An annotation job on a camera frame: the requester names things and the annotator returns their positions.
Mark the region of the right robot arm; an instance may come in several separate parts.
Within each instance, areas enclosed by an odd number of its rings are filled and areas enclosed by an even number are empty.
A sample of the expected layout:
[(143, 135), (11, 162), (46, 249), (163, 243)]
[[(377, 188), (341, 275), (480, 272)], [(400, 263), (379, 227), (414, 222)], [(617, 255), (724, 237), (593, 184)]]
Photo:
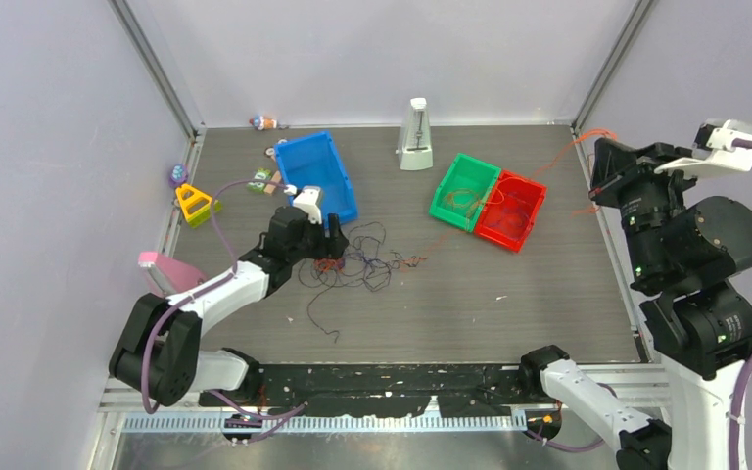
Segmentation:
[(525, 354), (518, 381), (532, 401), (559, 401), (612, 450), (622, 469), (743, 469), (752, 305), (731, 278), (752, 268), (752, 211), (724, 196), (684, 193), (718, 167), (665, 143), (594, 145), (589, 198), (620, 213), (632, 288), (669, 383), (672, 417), (651, 417), (591, 379), (559, 347)]

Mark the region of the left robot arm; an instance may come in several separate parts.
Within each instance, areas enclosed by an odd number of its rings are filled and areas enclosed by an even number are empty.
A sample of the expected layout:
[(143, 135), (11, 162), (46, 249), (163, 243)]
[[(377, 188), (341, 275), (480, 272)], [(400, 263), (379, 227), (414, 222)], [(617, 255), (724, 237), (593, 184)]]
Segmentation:
[(258, 243), (223, 273), (169, 297), (141, 296), (109, 360), (110, 375), (139, 391), (149, 413), (210, 390), (239, 405), (253, 403), (261, 390), (253, 359), (229, 348), (204, 351), (203, 337), (239, 309), (274, 294), (297, 263), (339, 259), (348, 245), (337, 214), (312, 222), (296, 207), (277, 209)]

